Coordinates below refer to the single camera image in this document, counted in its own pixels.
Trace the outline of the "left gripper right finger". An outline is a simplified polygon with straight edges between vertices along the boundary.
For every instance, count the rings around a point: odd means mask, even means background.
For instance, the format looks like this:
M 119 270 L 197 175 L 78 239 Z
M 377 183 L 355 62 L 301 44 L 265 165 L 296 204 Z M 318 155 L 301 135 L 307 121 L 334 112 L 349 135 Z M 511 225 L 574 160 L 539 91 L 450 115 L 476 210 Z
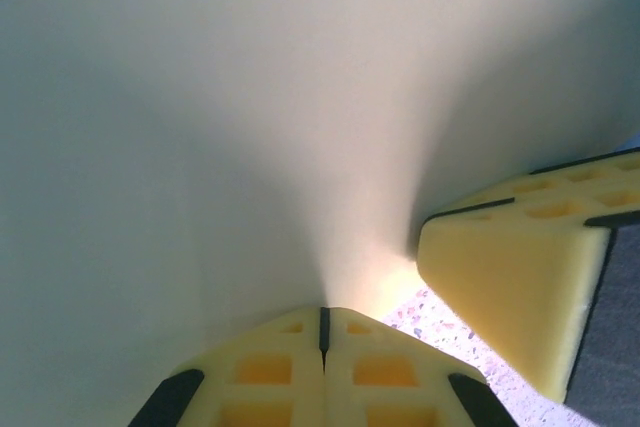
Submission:
M 515 427 L 475 367 L 351 309 L 324 310 L 326 427 Z

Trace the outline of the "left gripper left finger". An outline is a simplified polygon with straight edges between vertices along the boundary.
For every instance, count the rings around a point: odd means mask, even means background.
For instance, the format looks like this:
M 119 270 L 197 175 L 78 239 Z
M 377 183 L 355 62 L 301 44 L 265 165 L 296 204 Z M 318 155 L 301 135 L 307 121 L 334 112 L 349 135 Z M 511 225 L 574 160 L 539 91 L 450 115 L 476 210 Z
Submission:
M 325 310 L 294 310 L 176 367 L 127 427 L 325 427 Z

